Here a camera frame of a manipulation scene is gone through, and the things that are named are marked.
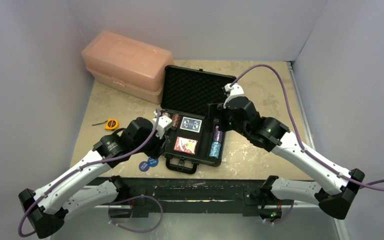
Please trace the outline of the blue small blind button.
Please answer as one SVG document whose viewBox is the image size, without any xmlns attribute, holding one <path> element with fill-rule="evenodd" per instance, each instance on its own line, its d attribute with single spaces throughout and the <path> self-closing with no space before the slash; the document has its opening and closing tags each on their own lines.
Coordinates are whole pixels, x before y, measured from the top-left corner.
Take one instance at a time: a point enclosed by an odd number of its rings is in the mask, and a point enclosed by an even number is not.
<svg viewBox="0 0 384 240">
<path fill-rule="evenodd" d="M 158 158 L 152 158 L 149 157 L 147 160 L 147 163 L 150 167 L 156 167 L 159 164 L 159 159 Z"/>
</svg>

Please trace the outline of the black poker carrying case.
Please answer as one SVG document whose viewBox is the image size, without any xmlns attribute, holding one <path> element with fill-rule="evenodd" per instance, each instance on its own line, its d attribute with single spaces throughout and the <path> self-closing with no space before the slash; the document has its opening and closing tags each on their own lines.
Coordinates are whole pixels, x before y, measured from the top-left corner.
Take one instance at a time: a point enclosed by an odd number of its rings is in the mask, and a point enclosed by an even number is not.
<svg viewBox="0 0 384 240">
<path fill-rule="evenodd" d="M 220 155 L 218 159 L 209 158 L 211 144 L 213 142 L 213 129 L 207 129 L 208 104 L 222 103 L 226 100 L 223 88 L 226 84 L 236 79 L 233 75 L 225 75 L 202 69 L 191 69 L 175 65 L 169 65 L 164 70 L 164 84 L 160 107 L 162 112 L 202 120 L 200 133 L 187 130 L 169 129 L 169 142 L 165 147 L 165 164 L 171 171 L 192 175 L 196 172 L 198 165 L 203 164 L 218 167 L 223 158 L 225 145 L 225 133 L 223 132 Z M 174 151 L 177 137 L 198 140 L 195 155 Z"/>
</svg>

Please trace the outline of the pink blue 10 chip stack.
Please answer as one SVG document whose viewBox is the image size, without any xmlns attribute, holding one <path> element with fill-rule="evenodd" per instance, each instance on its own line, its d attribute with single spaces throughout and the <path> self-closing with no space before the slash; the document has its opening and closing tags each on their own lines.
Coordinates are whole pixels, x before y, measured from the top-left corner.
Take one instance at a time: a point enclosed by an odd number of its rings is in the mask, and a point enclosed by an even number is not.
<svg viewBox="0 0 384 240">
<path fill-rule="evenodd" d="M 177 114 L 177 113 L 172 115 L 172 117 L 171 117 L 171 120 L 172 120 L 171 129 L 172 130 L 177 130 L 178 129 L 178 127 L 180 125 L 180 122 L 181 122 L 181 118 L 182 118 L 182 116 Z"/>
</svg>

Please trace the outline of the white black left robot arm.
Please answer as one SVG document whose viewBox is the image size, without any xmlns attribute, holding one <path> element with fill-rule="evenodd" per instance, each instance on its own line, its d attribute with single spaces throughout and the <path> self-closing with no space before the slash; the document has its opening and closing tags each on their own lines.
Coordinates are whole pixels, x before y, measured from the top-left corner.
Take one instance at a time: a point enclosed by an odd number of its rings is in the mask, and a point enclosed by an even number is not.
<svg viewBox="0 0 384 240">
<path fill-rule="evenodd" d="M 134 154 L 144 153 L 153 159 L 161 156 L 171 126 L 172 120 L 159 113 L 152 120 L 138 117 L 127 127 L 104 135 L 78 163 L 52 182 L 36 190 L 21 191 L 18 199 L 24 214 L 17 227 L 18 235 L 45 239 L 85 210 L 105 204 L 132 205 L 137 199 L 146 198 L 131 195 L 131 188 L 120 176 L 112 176 L 88 190 L 83 188 Z"/>
</svg>

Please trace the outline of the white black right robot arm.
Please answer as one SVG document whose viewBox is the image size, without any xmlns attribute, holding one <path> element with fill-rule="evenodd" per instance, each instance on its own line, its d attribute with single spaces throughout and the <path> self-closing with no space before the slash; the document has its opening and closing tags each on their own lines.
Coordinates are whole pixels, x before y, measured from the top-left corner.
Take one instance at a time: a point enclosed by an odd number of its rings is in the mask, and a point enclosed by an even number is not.
<svg viewBox="0 0 384 240">
<path fill-rule="evenodd" d="M 211 103 L 205 118 L 217 119 L 222 132 L 237 132 L 255 147 L 287 160 L 312 178 L 299 181 L 270 175 L 257 195 L 262 204 L 298 200 L 317 205 L 335 219 L 346 218 L 365 177 L 361 170 L 348 170 L 323 157 L 276 118 L 260 116 L 247 97 L 236 97 L 226 105 Z"/>
</svg>

